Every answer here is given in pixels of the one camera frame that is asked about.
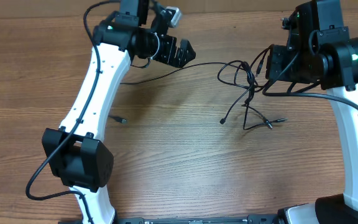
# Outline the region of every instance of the wall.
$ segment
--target wall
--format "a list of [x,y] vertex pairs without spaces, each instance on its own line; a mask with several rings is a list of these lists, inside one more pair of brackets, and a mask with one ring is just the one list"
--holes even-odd
[[[101,0],[0,0],[0,18],[79,16]],[[293,11],[308,0],[159,0],[164,6],[178,6],[184,13]],[[343,9],[358,9],[358,0],[341,0]],[[95,9],[93,14],[106,15],[117,4]]]

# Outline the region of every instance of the green indicator light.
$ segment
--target green indicator light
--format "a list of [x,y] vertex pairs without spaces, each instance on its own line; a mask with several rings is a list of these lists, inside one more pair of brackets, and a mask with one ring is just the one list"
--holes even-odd
[[358,60],[358,55],[357,54],[352,54],[352,59],[353,60]]

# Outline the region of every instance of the wooden table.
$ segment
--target wooden table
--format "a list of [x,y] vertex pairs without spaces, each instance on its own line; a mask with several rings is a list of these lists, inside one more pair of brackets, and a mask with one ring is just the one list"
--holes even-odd
[[[186,15],[170,34],[191,41],[191,62],[251,62],[268,45],[285,44],[280,18],[291,12]],[[91,25],[102,17],[91,17]],[[358,11],[344,12],[358,36]],[[74,196],[44,202],[26,198],[25,185],[45,159],[41,137],[68,113],[88,69],[91,45],[80,17],[0,20],[0,223],[56,223],[80,218]],[[184,70],[159,81],[121,86],[105,144],[115,157],[108,188],[120,217],[183,218],[275,213],[344,188],[341,147],[327,101],[268,98],[253,106],[270,119],[290,120],[273,130],[242,130],[242,93],[219,83],[217,65]],[[132,68],[125,81],[173,68],[153,62]],[[232,71],[224,77],[232,79]],[[264,75],[258,78],[263,83]],[[284,90],[288,83],[277,85]],[[249,124],[259,123],[255,115]],[[35,195],[67,188],[45,169]]]

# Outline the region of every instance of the wooden tabletop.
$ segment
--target wooden tabletop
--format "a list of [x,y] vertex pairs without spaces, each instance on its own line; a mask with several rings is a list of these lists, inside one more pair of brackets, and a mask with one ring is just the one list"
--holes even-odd
[[[270,44],[285,44],[288,34],[280,18],[290,13],[186,15],[170,34],[191,41],[197,58],[190,64],[251,62]],[[101,19],[90,17],[90,24]],[[344,20],[357,37],[358,11],[345,11]],[[74,196],[35,202],[24,190],[45,159],[42,134],[57,128],[68,113],[90,57],[80,17],[0,20],[0,223],[81,218]],[[111,114],[128,123],[110,119],[105,137],[115,157],[109,195],[120,217],[276,213],[343,191],[342,153],[329,102],[258,94],[255,108],[270,119],[289,120],[273,130],[243,131],[244,108],[237,105],[221,125],[242,90],[219,83],[219,69],[206,65],[120,87]],[[125,81],[172,70],[153,62],[148,69],[132,68]],[[231,80],[232,73],[228,70],[224,77]],[[258,81],[265,81],[264,74]],[[287,86],[279,83],[277,90]],[[260,122],[250,114],[250,125]],[[47,167],[32,193],[66,189]]]

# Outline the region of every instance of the green light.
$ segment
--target green light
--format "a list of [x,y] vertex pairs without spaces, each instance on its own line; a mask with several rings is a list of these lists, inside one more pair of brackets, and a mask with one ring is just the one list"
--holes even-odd
[[352,54],[352,59],[353,60],[358,60],[358,55],[357,54]]

